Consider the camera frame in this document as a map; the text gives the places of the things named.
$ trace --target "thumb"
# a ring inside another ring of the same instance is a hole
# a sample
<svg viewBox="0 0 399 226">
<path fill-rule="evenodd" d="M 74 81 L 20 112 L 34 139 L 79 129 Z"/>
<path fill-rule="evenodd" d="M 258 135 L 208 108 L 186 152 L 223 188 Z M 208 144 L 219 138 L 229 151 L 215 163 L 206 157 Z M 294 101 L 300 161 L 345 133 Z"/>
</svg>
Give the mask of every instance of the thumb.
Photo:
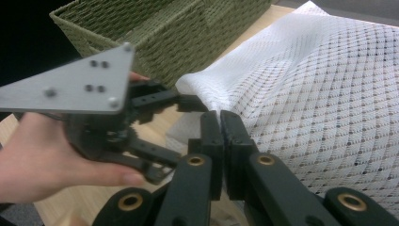
<svg viewBox="0 0 399 226">
<path fill-rule="evenodd" d="M 113 163 L 86 160 L 71 177 L 73 186 L 140 186 L 144 177 L 137 170 Z"/>
</svg>

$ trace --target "finger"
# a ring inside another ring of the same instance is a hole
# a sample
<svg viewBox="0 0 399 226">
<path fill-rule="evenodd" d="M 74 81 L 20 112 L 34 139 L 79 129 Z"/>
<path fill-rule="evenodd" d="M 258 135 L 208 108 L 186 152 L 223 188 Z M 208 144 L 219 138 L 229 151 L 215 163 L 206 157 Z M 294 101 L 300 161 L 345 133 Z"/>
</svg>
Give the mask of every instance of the finger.
<svg viewBox="0 0 399 226">
<path fill-rule="evenodd" d="M 144 178 L 138 171 L 113 163 L 84 159 L 78 173 L 70 177 L 73 186 L 140 186 Z"/>
<path fill-rule="evenodd" d="M 130 81 L 132 81 L 132 82 L 150 80 L 149 77 L 143 76 L 143 75 L 138 74 L 138 73 L 129 73 L 129 79 L 130 79 Z"/>
</svg>

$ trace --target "wooden table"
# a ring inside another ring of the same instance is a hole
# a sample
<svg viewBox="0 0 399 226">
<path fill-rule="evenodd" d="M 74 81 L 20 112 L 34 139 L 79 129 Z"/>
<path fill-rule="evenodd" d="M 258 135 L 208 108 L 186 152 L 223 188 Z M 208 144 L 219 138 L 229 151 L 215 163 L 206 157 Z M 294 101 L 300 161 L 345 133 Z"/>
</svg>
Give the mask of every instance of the wooden table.
<svg viewBox="0 0 399 226">
<path fill-rule="evenodd" d="M 221 56 L 237 47 L 241 42 L 252 37 L 260 30 L 268 27 L 281 16 L 292 12 L 292 8 L 271 6 L 271 8 L 256 21 L 240 38 L 238 38 Z M 154 121 L 136 125 L 138 135 L 149 142 L 165 146 L 165 132 L 181 116 L 175 111 L 175 107 L 165 110 L 157 115 Z M 9 116 L 0 122 L 0 142 L 5 144 L 12 134 L 18 122 L 13 116 Z M 157 186 L 145 184 L 149 191 L 154 191 Z M 45 225 L 53 225 L 60 217 L 65 216 L 71 210 L 78 211 L 82 217 L 92 223 L 106 201 L 116 192 L 124 187 L 101 187 L 101 186 L 75 186 L 66 188 L 54 196 L 35 202 L 35 206 Z"/>
</svg>

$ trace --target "white mesh fabric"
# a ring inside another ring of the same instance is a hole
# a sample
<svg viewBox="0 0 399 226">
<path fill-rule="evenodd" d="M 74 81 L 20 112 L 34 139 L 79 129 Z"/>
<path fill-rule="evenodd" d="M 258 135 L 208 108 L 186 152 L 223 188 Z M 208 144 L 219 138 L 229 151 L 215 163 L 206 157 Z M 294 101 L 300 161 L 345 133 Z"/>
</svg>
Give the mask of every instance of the white mesh fabric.
<svg viewBox="0 0 399 226">
<path fill-rule="evenodd" d="M 328 16 L 312 2 L 177 88 L 239 114 L 261 152 L 310 191 L 347 186 L 399 217 L 399 29 Z M 183 149 L 199 114 L 168 132 Z"/>
</svg>

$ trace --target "triangular metal plate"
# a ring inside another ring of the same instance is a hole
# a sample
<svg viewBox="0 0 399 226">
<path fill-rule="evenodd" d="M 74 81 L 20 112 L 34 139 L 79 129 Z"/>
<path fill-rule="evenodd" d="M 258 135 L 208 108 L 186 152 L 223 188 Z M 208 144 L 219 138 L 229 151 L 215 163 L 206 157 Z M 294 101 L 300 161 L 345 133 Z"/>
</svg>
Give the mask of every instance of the triangular metal plate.
<svg viewBox="0 0 399 226">
<path fill-rule="evenodd" d="M 116 114 L 134 49 L 129 43 L 0 88 L 0 111 Z"/>
</svg>

